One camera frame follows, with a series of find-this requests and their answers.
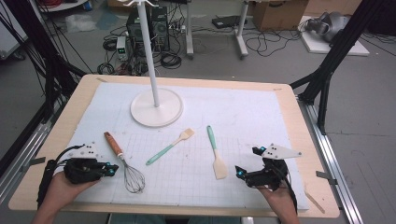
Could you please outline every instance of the whisk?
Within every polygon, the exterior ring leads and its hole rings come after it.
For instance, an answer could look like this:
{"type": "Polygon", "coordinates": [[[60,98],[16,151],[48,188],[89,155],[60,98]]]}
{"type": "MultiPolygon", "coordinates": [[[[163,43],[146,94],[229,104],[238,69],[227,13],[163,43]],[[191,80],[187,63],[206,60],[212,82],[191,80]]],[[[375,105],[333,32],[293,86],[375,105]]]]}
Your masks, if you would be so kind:
{"type": "Polygon", "coordinates": [[[123,153],[116,140],[111,136],[109,132],[105,132],[105,138],[110,144],[111,149],[116,153],[117,157],[120,158],[124,165],[124,183],[125,188],[131,193],[141,193],[145,187],[145,177],[140,171],[136,170],[134,167],[128,165],[123,157],[123,153]]]}

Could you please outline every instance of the human hand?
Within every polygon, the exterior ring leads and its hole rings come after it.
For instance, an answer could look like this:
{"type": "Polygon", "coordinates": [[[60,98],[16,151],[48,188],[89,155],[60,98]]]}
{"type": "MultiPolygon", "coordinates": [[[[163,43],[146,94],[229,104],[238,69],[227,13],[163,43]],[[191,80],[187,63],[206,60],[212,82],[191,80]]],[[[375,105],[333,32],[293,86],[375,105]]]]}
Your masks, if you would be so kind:
{"type": "Polygon", "coordinates": [[[59,172],[54,175],[49,184],[44,202],[35,214],[32,224],[52,223],[56,214],[63,207],[73,202],[82,191],[98,182],[99,180],[75,185],[70,183],[64,175],[64,172],[59,172]]]}
{"type": "Polygon", "coordinates": [[[272,210],[282,223],[300,223],[295,212],[293,200],[290,197],[289,189],[284,183],[282,183],[277,190],[270,190],[265,186],[259,186],[257,189],[270,204],[272,210]]]}

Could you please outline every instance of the white round base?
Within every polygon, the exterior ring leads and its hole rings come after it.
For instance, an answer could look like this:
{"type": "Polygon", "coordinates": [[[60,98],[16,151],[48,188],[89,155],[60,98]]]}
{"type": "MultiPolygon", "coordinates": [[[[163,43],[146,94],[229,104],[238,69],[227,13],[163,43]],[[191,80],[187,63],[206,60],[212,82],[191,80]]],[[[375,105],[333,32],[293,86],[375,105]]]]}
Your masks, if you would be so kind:
{"type": "Polygon", "coordinates": [[[131,113],[142,125],[159,128],[175,122],[183,112],[183,102],[173,91],[158,89],[160,106],[155,107],[152,91],[144,91],[134,98],[131,113]]]}

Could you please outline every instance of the white stand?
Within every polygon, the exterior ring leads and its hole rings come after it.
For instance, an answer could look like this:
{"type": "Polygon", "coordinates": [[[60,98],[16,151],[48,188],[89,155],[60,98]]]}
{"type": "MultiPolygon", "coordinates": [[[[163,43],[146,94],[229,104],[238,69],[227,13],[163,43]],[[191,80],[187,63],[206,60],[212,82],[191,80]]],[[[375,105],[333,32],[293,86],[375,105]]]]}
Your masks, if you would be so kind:
{"type": "Polygon", "coordinates": [[[154,106],[151,91],[140,93],[131,104],[136,121],[148,127],[163,127],[175,122],[183,112],[180,97],[173,91],[158,89],[161,105],[154,106]]]}
{"type": "Polygon", "coordinates": [[[192,46],[192,30],[191,30],[191,0],[187,1],[187,27],[186,27],[186,49],[187,56],[192,59],[194,55],[194,48],[192,46]]]}
{"type": "Polygon", "coordinates": [[[150,5],[152,4],[147,0],[133,0],[125,6],[131,6],[134,2],[137,3],[137,10],[142,28],[152,94],[150,94],[150,91],[146,91],[137,95],[131,104],[131,113],[134,119],[142,125],[163,127],[175,122],[180,117],[183,111],[183,103],[175,92],[169,90],[160,90],[161,99],[158,97],[159,92],[155,79],[154,62],[152,60],[145,2],[150,5]]]}
{"type": "Polygon", "coordinates": [[[235,37],[238,42],[238,46],[241,49],[241,59],[244,59],[248,56],[247,46],[245,45],[244,38],[242,37],[242,32],[244,31],[245,19],[247,18],[248,13],[248,1],[244,1],[242,5],[242,12],[239,21],[238,30],[235,30],[235,37]]]}

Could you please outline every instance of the cable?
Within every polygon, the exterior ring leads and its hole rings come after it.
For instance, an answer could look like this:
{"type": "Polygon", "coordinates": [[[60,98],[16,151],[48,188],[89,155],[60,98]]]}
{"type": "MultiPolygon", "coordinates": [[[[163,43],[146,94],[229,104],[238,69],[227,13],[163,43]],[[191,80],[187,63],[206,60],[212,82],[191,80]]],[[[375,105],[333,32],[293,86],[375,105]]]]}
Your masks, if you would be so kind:
{"type": "Polygon", "coordinates": [[[287,177],[285,175],[283,175],[282,171],[280,171],[276,166],[273,166],[273,171],[277,175],[277,177],[279,177],[281,180],[285,181],[286,186],[289,189],[289,194],[290,194],[291,200],[293,201],[293,204],[294,204],[295,212],[297,213],[297,198],[296,198],[293,188],[291,187],[291,174],[289,172],[289,168],[287,167],[287,172],[289,174],[290,182],[287,179],[287,177]]]}
{"type": "Polygon", "coordinates": [[[100,74],[100,75],[104,74],[105,73],[105,69],[106,69],[106,74],[111,75],[111,74],[115,73],[114,67],[110,63],[111,60],[113,59],[114,54],[116,54],[115,50],[114,50],[113,54],[111,55],[111,58],[108,59],[108,54],[107,54],[107,51],[106,51],[105,62],[99,64],[99,66],[97,67],[98,74],[100,74]]]}
{"type": "Polygon", "coordinates": [[[226,28],[223,28],[220,30],[215,30],[215,29],[207,28],[207,27],[203,27],[203,26],[193,26],[193,27],[197,27],[199,29],[191,30],[192,32],[209,31],[209,32],[213,32],[213,33],[227,34],[227,33],[233,32],[233,30],[234,30],[234,27],[226,27],[226,28]]]}
{"type": "Polygon", "coordinates": [[[181,58],[174,53],[165,52],[161,56],[161,65],[167,69],[177,69],[181,66],[181,58]]]}
{"type": "Polygon", "coordinates": [[[68,151],[72,150],[72,149],[79,149],[81,147],[84,147],[85,145],[82,146],[73,146],[73,147],[68,147],[67,149],[65,149],[63,152],[61,152],[61,154],[58,155],[58,157],[56,158],[56,163],[58,163],[58,161],[61,159],[61,157],[68,151]]]}
{"type": "Polygon", "coordinates": [[[38,79],[40,88],[41,88],[41,90],[43,91],[43,93],[45,95],[46,93],[45,93],[43,84],[41,83],[41,79],[39,78],[39,75],[41,75],[42,77],[45,77],[45,72],[44,72],[44,69],[43,69],[44,64],[41,61],[40,56],[37,53],[35,53],[34,51],[32,51],[24,43],[23,38],[21,37],[21,35],[14,29],[14,26],[12,25],[12,21],[9,18],[9,15],[7,13],[7,10],[6,10],[5,6],[3,5],[3,2],[0,2],[0,4],[1,4],[3,10],[6,12],[7,19],[8,19],[7,20],[6,17],[2,13],[0,13],[0,22],[3,23],[3,25],[8,29],[8,31],[15,37],[17,42],[24,48],[26,54],[30,58],[30,60],[31,60],[31,62],[32,62],[34,68],[35,68],[35,73],[37,75],[37,79],[38,79]]]}
{"type": "Polygon", "coordinates": [[[108,39],[103,43],[103,48],[107,51],[115,51],[117,49],[117,39],[108,39]]]}
{"type": "Polygon", "coordinates": [[[116,28],[116,29],[110,31],[110,35],[103,37],[103,39],[104,40],[117,39],[117,37],[122,36],[122,34],[125,34],[126,31],[127,31],[127,29],[125,28],[125,26],[120,26],[119,28],[116,28]],[[119,29],[122,29],[122,31],[119,34],[115,34],[115,31],[117,31],[119,29]]]}
{"type": "Polygon", "coordinates": [[[257,35],[256,37],[248,38],[245,41],[245,44],[246,44],[247,48],[257,52],[260,56],[269,57],[273,53],[284,49],[287,46],[289,41],[299,40],[302,36],[302,32],[304,32],[304,31],[302,31],[302,29],[306,23],[307,23],[307,21],[300,23],[298,25],[298,29],[295,31],[295,34],[293,33],[293,31],[288,30],[288,32],[290,32],[291,37],[283,36],[282,33],[284,33],[285,31],[274,31],[274,30],[267,30],[267,31],[259,32],[259,33],[257,33],[257,32],[244,33],[243,35],[251,35],[251,34],[257,35]],[[255,49],[253,47],[251,47],[251,45],[249,45],[249,43],[254,40],[257,40],[257,42],[259,44],[258,47],[255,49]],[[277,49],[274,49],[274,50],[270,51],[269,53],[263,54],[263,52],[266,52],[269,49],[267,42],[280,42],[282,40],[285,41],[283,43],[283,46],[281,46],[277,49]]]}
{"type": "MultiPolygon", "coordinates": [[[[214,49],[214,50],[212,50],[212,51],[210,51],[210,52],[208,52],[208,53],[198,53],[198,52],[197,52],[197,54],[199,54],[199,55],[209,55],[209,54],[213,54],[213,53],[216,53],[216,52],[218,52],[218,51],[227,49],[227,48],[229,47],[229,45],[230,45],[230,41],[229,41],[229,37],[228,37],[227,35],[226,35],[225,37],[226,37],[226,39],[227,39],[227,45],[226,45],[225,47],[219,48],[219,49],[214,49]]],[[[194,38],[194,39],[195,39],[195,40],[199,40],[199,41],[200,41],[199,45],[203,46],[203,47],[205,48],[205,50],[206,50],[206,46],[202,44],[201,39],[198,39],[198,38],[194,38]]]]}
{"type": "MultiPolygon", "coordinates": [[[[50,23],[52,24],[53,31],[55,32],[56,36],[58,36],[58,41],[59,41],[60,46],[62,47],[62,50],[63,50],[63,53],[64,53],[63,56],[66,58],[66,61],[68,62],[67,54],[66,54],[66,52],[65,52],[65,50],[64,50],[64,46],[63,46],[63,43],[62,43],[61,38],[59,37],[59,34],[61,34],[61,36],[64,38],[64,40],[66,40],[66,42],[69,44],[69,46],[72,48],[72,50],[77,54],[77,56],[81,59],[81,61],[82,61],[82,62],[85,64],[85,66],[88,68],[88,70],[89,70],[91,73],[93,73],[93,71],[91,70],[91,68],[87,65],[87,63],[84,61],[84,59],[82,59],[81,55],[78,53],[78,51],[77,51],[77,50],[75,49],[75,47],[72,45],[72,43],[70,43],[69,39],[64,35],[64,32],[62,32],[62,28],[59,27],[59,26],[55,23],[55,21],[52,19],[51,15],[50,15],[50,13],[49,13],[48,7],[47,7],[47,6],[44,6],[44,7],[40,8],[40,9],[41,9],[41,10],[40,10],[40,14],[42,14],[42,13],[44,13],[44,12],[47,13],[46,16],[47,16],[47,18],[50,20],[50,23]]],[[[46,22],[44,22],[44,23],[45,23],[45,26],[47,27],[47,29],[48,29],[48,31],[49,31],[50,28],[48,27],[47,23],[46,23],[46,22]]],[[[55,40],[53,34],[50,34],[50,36],[52,37],[52,42],[53,42],[53,43],[55,44],[55,46],[58,48],[58,51],[60,51],[60,48],[58,47],[57,42],[56,42],[56,40],[55,40]]]]}
{"type": "Polygon", "coordinates": [[[375,38],[385,44],[396,44],[396,36],[375,35],[371,33],[364,33],[363,35],[368,38],[375,38]]]}
{"type": "Polygon", "coordinates": [[[375,43],[373,43],[373,42],[371,42],[371,41],[369,41],[369,40],[367,40],[367,39],[365,39],[365,38],[363,38],[363,37],[361,37],[361,39],[367,41],[368,43],[370,43],[370,44],[376,46],[376,47],[379,48],[379,49],[384,50],[385,52],[387,52],[387,53],[390,54],[390,55],[396,56],[396,54],[394,54],[394,53],[392,53],[392,52],[390,52],[390,51],[388,51],[388,50],[386,50],[386,49],[383,49],[383,48],[379,47],[377,44],[375,44],[375,43]]]}

